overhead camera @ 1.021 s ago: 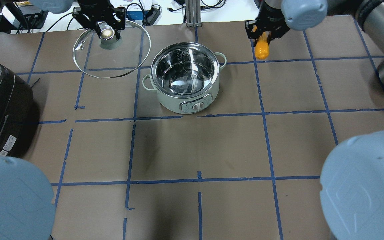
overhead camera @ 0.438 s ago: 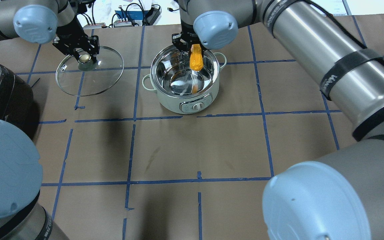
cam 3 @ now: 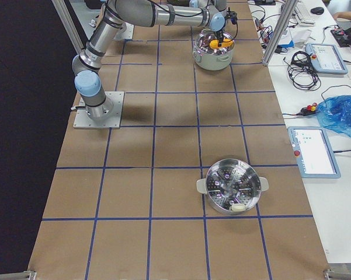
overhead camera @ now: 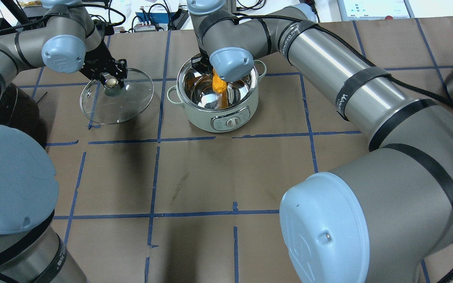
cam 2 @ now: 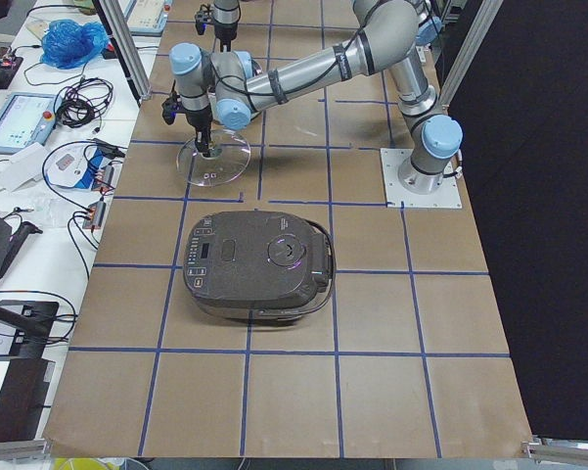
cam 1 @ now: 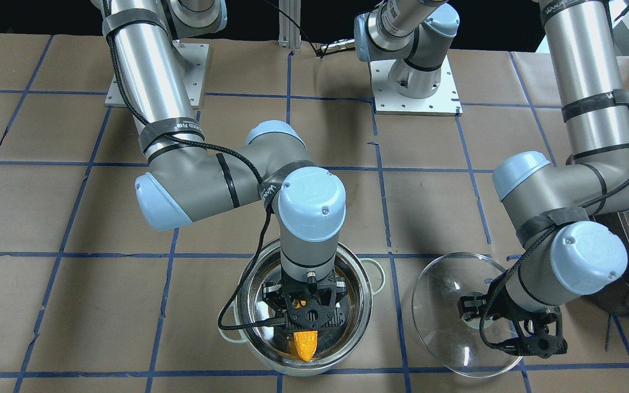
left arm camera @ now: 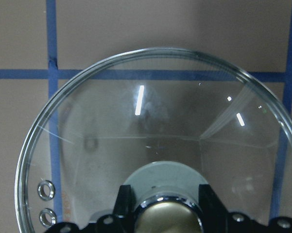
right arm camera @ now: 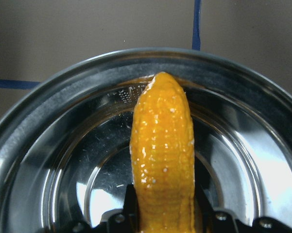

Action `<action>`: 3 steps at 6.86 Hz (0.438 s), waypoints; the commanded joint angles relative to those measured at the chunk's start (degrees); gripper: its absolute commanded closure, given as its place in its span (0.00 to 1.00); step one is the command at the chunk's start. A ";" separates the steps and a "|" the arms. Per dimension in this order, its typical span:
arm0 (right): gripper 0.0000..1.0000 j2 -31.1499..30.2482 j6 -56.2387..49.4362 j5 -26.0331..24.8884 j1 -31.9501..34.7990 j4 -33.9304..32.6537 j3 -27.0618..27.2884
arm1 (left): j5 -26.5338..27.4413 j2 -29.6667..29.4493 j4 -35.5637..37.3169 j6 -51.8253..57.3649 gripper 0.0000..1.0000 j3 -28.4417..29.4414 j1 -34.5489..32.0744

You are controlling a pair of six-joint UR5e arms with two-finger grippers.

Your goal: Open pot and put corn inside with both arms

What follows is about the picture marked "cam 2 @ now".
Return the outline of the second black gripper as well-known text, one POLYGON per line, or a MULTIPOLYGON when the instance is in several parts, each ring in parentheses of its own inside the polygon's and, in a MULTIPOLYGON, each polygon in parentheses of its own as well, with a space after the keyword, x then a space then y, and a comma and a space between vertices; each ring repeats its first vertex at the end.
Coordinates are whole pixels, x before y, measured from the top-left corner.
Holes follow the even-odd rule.
POLYGON ((201 4, 194 16, 197 35, 204 35, 208 25, 214 25, 213 8, 210 4, 201 4))

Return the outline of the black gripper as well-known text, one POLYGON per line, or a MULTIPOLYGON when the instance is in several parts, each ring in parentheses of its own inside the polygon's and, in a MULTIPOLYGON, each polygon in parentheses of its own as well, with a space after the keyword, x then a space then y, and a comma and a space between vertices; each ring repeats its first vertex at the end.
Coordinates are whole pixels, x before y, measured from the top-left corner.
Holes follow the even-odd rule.
POLYGON ((210 157, 211 152, 211 123, 212 112, 210 105, 199 110, 191 110, 184 106, 181 96, 171 93, 161 104, 162 119, 167 125, 175 122, 178 115, 184 115, 187 122, 196 129, 195 146, 197 151, 205 158, 210 157))

